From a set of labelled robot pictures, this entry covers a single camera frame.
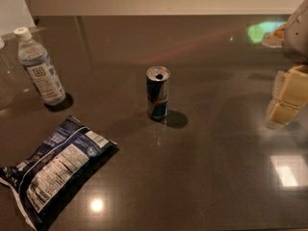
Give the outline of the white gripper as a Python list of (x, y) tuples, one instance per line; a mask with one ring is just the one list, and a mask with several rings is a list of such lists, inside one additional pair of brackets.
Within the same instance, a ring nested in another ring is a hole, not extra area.
[(266, 112), (266, 126), (277, 130), (289, 124), (308, 103), (308, 0), (303, 0), (285, 25), (283, 55), (300, 63), (279, 70)]

